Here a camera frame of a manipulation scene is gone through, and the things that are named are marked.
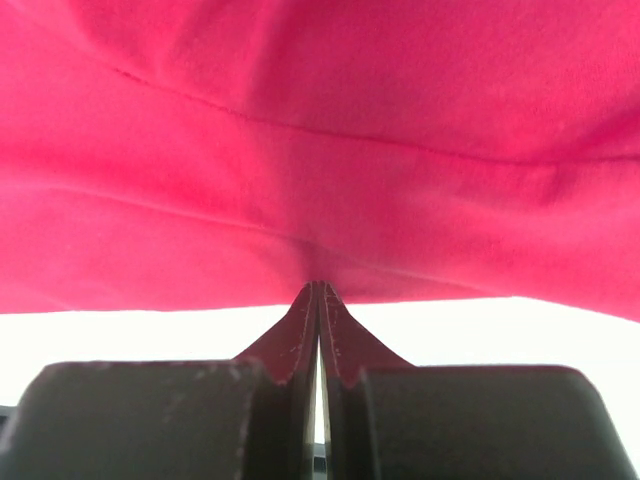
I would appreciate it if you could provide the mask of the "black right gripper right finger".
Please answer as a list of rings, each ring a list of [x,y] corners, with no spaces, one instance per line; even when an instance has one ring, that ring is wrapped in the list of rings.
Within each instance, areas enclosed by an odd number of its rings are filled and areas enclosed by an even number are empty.
[[[410,364],[318,286],[331,479],[632,479],[593,384],[564,366]]]

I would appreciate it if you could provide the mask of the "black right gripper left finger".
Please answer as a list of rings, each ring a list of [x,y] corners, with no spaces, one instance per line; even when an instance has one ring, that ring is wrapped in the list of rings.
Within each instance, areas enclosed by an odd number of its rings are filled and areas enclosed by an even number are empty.
[[[5,479],[309,479],[316,284],[235,358],[63,362],[1,433]]]

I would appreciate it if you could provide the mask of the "pink t shirt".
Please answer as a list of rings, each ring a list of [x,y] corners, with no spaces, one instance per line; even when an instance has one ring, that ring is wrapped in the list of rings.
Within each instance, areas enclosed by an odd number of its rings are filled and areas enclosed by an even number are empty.
[[[639,316],[635,1],[5,1],[1,309]]]

